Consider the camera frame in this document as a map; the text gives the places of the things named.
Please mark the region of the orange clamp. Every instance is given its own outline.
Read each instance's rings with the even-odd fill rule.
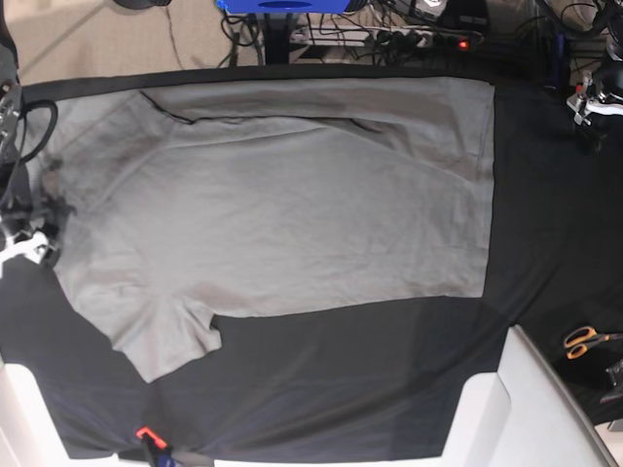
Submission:
[[[147,435],[149,436],[152,440],[154,440],[154,444],[159,448],[159,449],[166,449],[166,443],[165,440],[163,440],[160,436],[158,436],[156,433],[154,433],[152,430],[150,430],[148,427],[143,426],[141,429],[139,429],[136,432],[136,437],[139,439],[143,439],[143,436]]]

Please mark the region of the orange scissors handle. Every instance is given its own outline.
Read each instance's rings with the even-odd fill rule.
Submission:
[[[583,326],[581,328],[577,328],[575,331],[569,334],[563,341],[563,345],[565,346],[565,348],[572,348],[579,343],[591,340],[598,334],[599,333],[595,330],[593,326]]]
[[[574,358],[581,357],[588,352],[589,349],[602,342],[615,341],[618,339],[623,339],[622,333],[601,334],[598,333],[593,326],[583,326],[569,334],[563,341],[563,346],[568,350],[567,358],[573,360]]]

